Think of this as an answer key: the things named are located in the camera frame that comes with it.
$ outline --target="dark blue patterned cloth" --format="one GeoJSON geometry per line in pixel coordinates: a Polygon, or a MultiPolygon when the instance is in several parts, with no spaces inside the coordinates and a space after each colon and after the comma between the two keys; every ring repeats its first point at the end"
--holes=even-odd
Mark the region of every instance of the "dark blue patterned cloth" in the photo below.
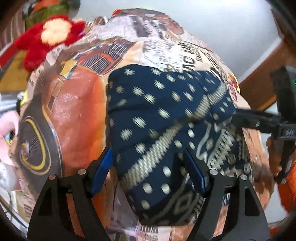
{"type": "Polygon", "coordinates": [[[186,225],[199,214],[204,199],[182,163],[186,145],[209,168],[251,179],[244,140],[227,128],[235,107],[211,72],[125,66],[110,74],[108,101],[114,166],[142,224],[186,225]]]}

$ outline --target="newspaper print fabric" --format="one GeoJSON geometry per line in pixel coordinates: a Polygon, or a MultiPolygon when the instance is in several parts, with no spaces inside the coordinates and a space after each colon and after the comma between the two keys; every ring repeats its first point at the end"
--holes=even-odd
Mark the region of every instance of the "newspaper print fabric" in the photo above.
{"type": "Polygon", "coordinates": [[[199,214],[204,199],[182,163],[187,145],[209,168],[252,180],[242,138],[227,129],[235,107],[213,73],[127,65],[109,76],[108,100],[114,166],[141,224],[186,225],[199,214]]]}
{"type": "MultiPolygon", "coordinates": [[[[97,75],[98,81],[103,85],[107,85],[108,77],[113,70],[130,64],[150,66],[165,72],[175,71],[182,73],[183,71],[191,70],[210,71],[219,80],[228,84],[227,88],[235,107],[250,108],[247,102],[239,94],[239,87],[235,76],[222,60],[206,43],[189,34],[166,14],[146,9],[125,9],[122,10],[120,14],[112,17],[106,24],[104,24],[104,21],[100,21],[102,17],[97,19],[99,20],[95,20],[94,23],[99,24],[93,24],[86,36],[72,46],[66,47],[63,44],[57,46],[47,54],[44,63],[32,72],[28,80],[25,98],[22,102],[21,116],[26,108],[30,106],[34,95],[42,89],[42,83],[44,82],[45,77],[49,80],[54,80],[51,76],[52,71],[65,78],[65,81],[68,81],[73,77],[73,71],[77,71],[83,76],[81,72],[83,70],[85,71],[84,74],[97,75]],[[112,53],[117,53],[116,49],[113,49],[110,54],[106,54],[105,56],[111,60],[112,67],[110,67],[110,64],[107,64],[105,68],[107,67],[108,71],[105,71],[104,73],[94,72],[88,67],[81,66],[79,59],[74,59],[76,55],[79,55],[80,58],[89,55],[89,58],[91,58],[93,51],[97,51],[106,45],[109,46],[115,40],[120,39],[129,42],[130,48],[128,48],[125,53],[121,54],[117,61],[114,61],[112,58],[112,53]]],[[[102,95],[103,96],[101,97],[107,101],[107,94],[103,93],[102,95]]],[[[243,131],[242,139],[245,141],[248,149],[252,150],[250,153],[251,164],[255,173],[259,174],[261,166],[268,165],[268,158],[261,145],[259,132],[248,130],[243,131]]],[[[103,138],[105,141],[102,145],[108,145],[108,130],[106,130],[106,133],[107,134],[103,138]]],[[[10,149],[12,156],[19,155],[20,152],[20,149],[16,147],[16,142],[17,137],[14,139],[10,149]]],[[[22,176],[21,181],[25,194],[24,204],[26,215],[30,218],[36,198],[29,189],[29,186],[31,185],[30,182],[22,174],[25,169],[26,167],[20,165],[18,172],[20,173],[20,176],[22,176]]],[[[266,205],[270,198],[272,188],[267,186],[266,183],[259,183],[259,185],[259,191],[257,192],[258,196],[262,205],[266,205]]],[[[113,202],[113,198],[109,199],[111,198],[110,193],[113,191],[114,189],[103,189],[105,203],[113,202]]],[[[112,205],[110,205],[110,208],[109,206],[106,206],[104,212],[104,220],[108,223],[110,222],[110,217],[113,216],[112,205]]],[[[223,228],[223,222],[220,222],[220,224],[222,225],[218,224],[217,227],[220,226],[223,228]]],[[[172,227],[172,230],[175,230],[177,233],[183,232],[183,230],[178,227],[172,227]]]]}

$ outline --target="wall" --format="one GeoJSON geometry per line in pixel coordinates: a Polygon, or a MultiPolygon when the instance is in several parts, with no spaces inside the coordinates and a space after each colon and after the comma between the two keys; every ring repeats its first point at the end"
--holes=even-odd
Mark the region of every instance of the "wall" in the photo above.
{"type": "MultiPolygon", "coordinates": [[[[273,114],[277,114],[278,110],[277,110],[276,103],[274,103],[272,106],[270,106],[266,111],[273,113],[273,114]]],[[[261,133],[262,145],[264,146],[267,154],[268,154],[268,152],[267,152],[267,147],[266,147],[266,140],[268,137],[270,137],[270,134],[261,133]]],[[[265,209],[265,216],[266,216],[268,223],[273,223],[273,222],[283,220],[287,216],[286,210],[281,205],[281,199],[279,197],[277,185],[275,185],[274,192],[271,196],[269,204],[268,204],[267,208],[265,209]]]]}
{"type": "Polygon", "coordinates": [[[188,32],[208,43],[243,81],[280,43],[264,0],[81,0],[79,17],[110,17],[119,8],[167,13],[188,32]]]}

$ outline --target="stuffed toy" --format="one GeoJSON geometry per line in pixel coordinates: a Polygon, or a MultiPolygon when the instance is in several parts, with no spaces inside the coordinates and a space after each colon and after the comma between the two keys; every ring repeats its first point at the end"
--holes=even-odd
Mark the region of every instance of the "stuffed toy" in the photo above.
{"type": "Polygon", "coordinates": [[[85,22],[73,22],[67,15],[53,15],[46,22],[32,26],[18,37],[14,45],[20,50],[27,50],[24,67],[27,71],[35,70],[46,58],[46,54],[64,43],[66,46],[84,36],[85,22]]]}

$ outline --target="silver bolt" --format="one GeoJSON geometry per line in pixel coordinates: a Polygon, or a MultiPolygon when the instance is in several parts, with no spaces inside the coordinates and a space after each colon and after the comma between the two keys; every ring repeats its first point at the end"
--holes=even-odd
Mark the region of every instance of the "silver bolt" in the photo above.
{"type": "Polygon", "coordinates": [[[85,169],[80,169],[79,171],[78,171],[78,174],[79,175],[84,175],[86,173],[86,170],[85,169]]]}
{"type": "Polygon", "coordinates": [[[216,169],[211,169],[210,170],[210,174],[212,174],[212,175],[217,175],[218,174],[218,171],[216,170],[216,169]]]}
{"type": "Polygon", "coordinates": [[[244,181],[248,180],[248,177],[247,177],[245,174],[241,175],[240,177],[241,177],[241,179],[243,179],[244,181]]]}
{"type": "Polygon", "coordinates": [[[55,179],[55,177],[56,177],[55,174],[50,174],[49,177],[48,177],[48,179],[49,179],[49,180],[53,180],[53,179],[55,179]]]}

